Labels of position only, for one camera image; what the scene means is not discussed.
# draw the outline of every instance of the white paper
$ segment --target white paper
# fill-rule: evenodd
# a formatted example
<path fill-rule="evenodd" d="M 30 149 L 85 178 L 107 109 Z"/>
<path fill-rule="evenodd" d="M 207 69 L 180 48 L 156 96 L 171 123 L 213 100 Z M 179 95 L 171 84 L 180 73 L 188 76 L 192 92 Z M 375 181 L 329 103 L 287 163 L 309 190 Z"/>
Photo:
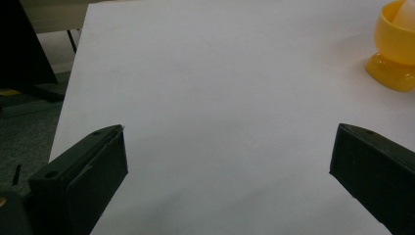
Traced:
<path fill-rule="evenodd" d="M 364 70 L 386 3 L 90 5 L 51 160 L 125 125 L 92 234 L 390 234 L 329 174 L 341 122 L 415 150 L 415 93 Z"/>

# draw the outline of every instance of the yellow cup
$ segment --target yellow cup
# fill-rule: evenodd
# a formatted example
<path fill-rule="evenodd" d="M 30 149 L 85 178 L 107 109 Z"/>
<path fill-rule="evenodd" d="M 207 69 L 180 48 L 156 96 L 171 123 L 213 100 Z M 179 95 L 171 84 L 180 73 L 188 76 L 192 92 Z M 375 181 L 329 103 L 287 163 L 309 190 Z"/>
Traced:
<path fill-rule="evenodd" d="M 415 30 L 392 23 L 403 2 L 390 2 L 382 9 L 375 29 L 378 53 L 365 68 L 388 88 L 409 92 L 415 87 Z"/>

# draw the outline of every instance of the table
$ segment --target table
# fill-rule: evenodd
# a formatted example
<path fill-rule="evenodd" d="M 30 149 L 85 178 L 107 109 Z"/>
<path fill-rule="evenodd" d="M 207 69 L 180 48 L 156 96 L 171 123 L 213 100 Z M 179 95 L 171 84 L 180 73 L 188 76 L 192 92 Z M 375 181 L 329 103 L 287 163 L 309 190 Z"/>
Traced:
<path fill-rule="evenodd" d="M 51 160 L 125 126 L 92 234 L 390 234 L 329 174 L 341 122 L 415 150 L 415 93 L 364 70 L 387 3 L 89 5 Z"/>

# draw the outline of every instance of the gray carpet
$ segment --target gray carpet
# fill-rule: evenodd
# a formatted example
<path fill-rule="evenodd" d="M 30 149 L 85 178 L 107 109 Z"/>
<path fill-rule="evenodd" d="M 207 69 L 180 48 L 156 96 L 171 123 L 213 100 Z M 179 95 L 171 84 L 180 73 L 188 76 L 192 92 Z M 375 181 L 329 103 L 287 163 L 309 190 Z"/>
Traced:
<path fill-rule="evenodd" d="M 70 72 L 56 74 L 58 84 L 39 85 L 65 94 Z M 25 94 L 0 96 L 0 191 L 29 192 L 28 178 L 48 163 L 62 102 Z"/>

